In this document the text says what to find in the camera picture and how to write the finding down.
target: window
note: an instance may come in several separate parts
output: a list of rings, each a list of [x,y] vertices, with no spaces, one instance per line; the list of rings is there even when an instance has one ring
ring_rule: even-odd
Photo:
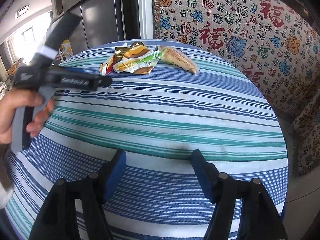
[[[27,29],[25,32],[21,33],[21,35],[23,36],[26,44],[32,44],[33,42],[36,41],[32,27]]]

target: plastic wrapper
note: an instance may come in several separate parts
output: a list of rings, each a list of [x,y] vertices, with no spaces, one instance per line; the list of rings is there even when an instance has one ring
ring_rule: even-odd
[[[104,63],[102,63],[99,67],[99,72],[101,76],[108,75],[111,71],[113,71],[113,65],[115,64],[115,55],[109,57]]]
[[[141,41],[133,42],[130,47],[128,47],[127,43],[125,43],[121,47],[115,47],[115,63],[120,62],[123,59],[123,56],[127,51],[132,50],[132,49],[135,50],[136,47],[140,47],[140,46],[143,46],[143,48],[146,48],[146,46]]]
[[[161,60],[183,68],[192,74],[198,74],[200,69],[197,65],[183,52],[170,46],[158,46],[158,50],[162,52]]]
[[[162,52],[159,50],[147,53],[141,57],[123,59],[113,65],[115,72],[130,72],[133,74],[148,74],[158,63]]]
[[[126,51],[122,57],[122,60],[142,57],[143,55],[147,55],[149,53],[151,53],[151,50],[148,49],[145,45],[137,45]]]

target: ceiling vent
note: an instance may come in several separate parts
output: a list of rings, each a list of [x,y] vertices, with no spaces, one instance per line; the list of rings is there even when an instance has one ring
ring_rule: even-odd
[[[16,12],[16,19],[20,17],[21,15],[25,14],[28,11],[29,5],[23,7],[19,11]]]

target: hand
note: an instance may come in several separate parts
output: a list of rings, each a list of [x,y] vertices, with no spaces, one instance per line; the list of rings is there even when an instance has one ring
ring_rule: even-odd
[[[20,106],[38,106],[43,99],[35,91],[25,89],[11,89],[0,100],[0,144],[8,144],[12,140],[11,123],[14,117],[14,111]],[[30,137],[37,136],[44,122],[47,121],[49,113],[53,111],[54,101],[50,99],[46,107],[36,114],[33,121],[27,125],[27,132]]]

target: floor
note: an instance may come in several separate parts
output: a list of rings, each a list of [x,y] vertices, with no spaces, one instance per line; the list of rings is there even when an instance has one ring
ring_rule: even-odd
[[[320,210],[320,166],[304,176],[292,176],[294,143],[288,134],[290,122],[279,119],[287,142],[289,179],[286,197],[284,227],[289,240],[300,240]]]

